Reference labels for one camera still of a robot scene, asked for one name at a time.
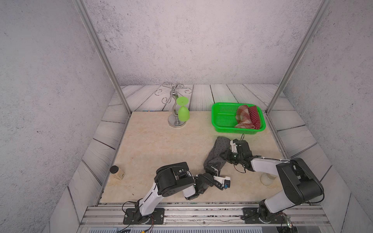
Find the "grey polka dot skirt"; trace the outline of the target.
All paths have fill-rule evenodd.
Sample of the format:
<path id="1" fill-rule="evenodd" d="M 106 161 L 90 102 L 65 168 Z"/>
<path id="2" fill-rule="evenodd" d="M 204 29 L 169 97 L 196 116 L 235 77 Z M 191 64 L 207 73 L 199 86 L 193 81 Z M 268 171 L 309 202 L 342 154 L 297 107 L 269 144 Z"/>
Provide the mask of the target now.
<path id="1" fill-rule="evenodd" d="M 206 173 L 212 176 L 219 176 L 221 169 L 226 163 L 226 157 L 231 152 L 231 140 L 229 138 L 217 137 L 213 148 L 209 152 L 207 159 L 204 161 Z"/>

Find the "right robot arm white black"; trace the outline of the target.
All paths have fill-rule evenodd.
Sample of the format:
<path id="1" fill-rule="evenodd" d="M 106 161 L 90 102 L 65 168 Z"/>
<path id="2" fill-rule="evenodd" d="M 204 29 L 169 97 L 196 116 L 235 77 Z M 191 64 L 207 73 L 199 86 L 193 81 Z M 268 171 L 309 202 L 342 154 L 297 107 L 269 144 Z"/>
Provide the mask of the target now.
<path id="1" fill-rule="evenodd" d="M 262 172 L 280 179 L 283 190 L 259 203 L 258 218 L 263 223 L 270 223 L 288 208 L 324 196 L 322 184 L 301 158 L 280 160 L 254 156 L 247 141 L 237 139 L 220 156 L 230 164 L 242 165 L 245 171 Z"/>

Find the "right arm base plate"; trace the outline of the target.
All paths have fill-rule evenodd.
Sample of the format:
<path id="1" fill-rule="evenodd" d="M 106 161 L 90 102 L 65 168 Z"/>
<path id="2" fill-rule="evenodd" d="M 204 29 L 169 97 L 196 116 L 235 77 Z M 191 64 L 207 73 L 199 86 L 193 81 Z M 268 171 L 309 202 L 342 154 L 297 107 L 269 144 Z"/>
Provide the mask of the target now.
<path id="1" fill-rule="evenodd" d="M 246 224 L 284 224 L 285 217 L 282 212 L 271 213 L 267 210 L 259 208 L 243 208 L 241 219 Z"/>

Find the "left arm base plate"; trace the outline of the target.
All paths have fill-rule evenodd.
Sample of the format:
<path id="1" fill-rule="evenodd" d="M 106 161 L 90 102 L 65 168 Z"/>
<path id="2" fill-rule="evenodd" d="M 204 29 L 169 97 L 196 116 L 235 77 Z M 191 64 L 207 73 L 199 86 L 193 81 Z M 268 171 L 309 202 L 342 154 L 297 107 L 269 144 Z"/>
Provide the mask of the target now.
<path id="1" fill-rule="evenodd" d="M 165 209 L 156 208 L 149 215 L 142 215 L 139 210 L 135 208 L 128 208 L 125 210 L 123 219 L 124 225 L 162 225 L 164 223 Z"/>

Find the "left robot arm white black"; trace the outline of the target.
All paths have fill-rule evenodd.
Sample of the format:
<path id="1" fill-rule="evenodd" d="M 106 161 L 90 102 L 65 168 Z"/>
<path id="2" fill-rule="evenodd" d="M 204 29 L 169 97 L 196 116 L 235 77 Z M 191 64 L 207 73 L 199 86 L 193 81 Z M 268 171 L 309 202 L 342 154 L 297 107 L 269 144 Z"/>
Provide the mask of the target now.
<path id="1" fill-rule="evenodd" d="M 219 177 L 218 172 L 193 176 L 187 162 L 163 166 L 156 171 L 154 183 L 143 199 L 135 204 L 134 219 L 141 220 L 152 215 L 157 205 L 165 198 L 183 192 L 186 200 L 193 200 L 204 194 L 209 187 L 225 190 L 230 187 L 228 176 Z"/>

